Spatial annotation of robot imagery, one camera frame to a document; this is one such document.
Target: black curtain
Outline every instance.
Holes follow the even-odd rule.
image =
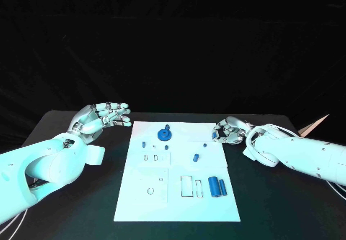
[[[326,114],[341,119],[345,5],[5,1],[2,152],[48,111],[106,102],[135,112],[287,115],[299,129]],[[341,135],[318,137],[346,144]]]

